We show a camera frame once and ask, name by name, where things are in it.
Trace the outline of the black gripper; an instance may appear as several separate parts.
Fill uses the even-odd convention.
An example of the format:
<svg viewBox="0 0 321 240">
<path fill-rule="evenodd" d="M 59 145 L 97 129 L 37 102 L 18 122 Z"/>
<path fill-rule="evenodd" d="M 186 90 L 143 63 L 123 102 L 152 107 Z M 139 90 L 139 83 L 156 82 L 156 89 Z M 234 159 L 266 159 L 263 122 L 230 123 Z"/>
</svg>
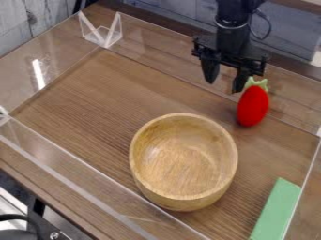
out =
<svg viewBox="0 0 321 240">
<path fill-rule="evenodd" d="M 262 76 L 267 54 L 251 44 L 250 27 L 244 23 L 236 27 L 219 25 L 215 34 L 192 37 L 191 54 L 199 58 L 204 80 L 212 84 L 219 66 L 236 69 L 231 92 L 243 90 L 250 75 Z"/>
</svg>

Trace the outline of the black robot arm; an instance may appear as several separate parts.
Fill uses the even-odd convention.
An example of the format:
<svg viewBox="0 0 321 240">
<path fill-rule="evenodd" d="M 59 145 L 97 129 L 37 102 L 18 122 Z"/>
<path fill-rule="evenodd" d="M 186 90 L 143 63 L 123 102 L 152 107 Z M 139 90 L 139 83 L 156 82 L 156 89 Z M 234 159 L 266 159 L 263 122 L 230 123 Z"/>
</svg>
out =
<svg viewBox="0 0 321 240">
<path fill-rule="evenodd" d="M 212 84 L 219 66 L 224 65 L 236 70 L 231 82 L 231 92 L 239 93 L 248 77 L 264 73 L 269 54 L 251 43 L 251 16 L 259 14 L 259 6 L 266 0 L 215 0 L 216 14 L 214 35 L 192 37 L 191 54 L 200 61 L 204 80 Z"/>
</svg>

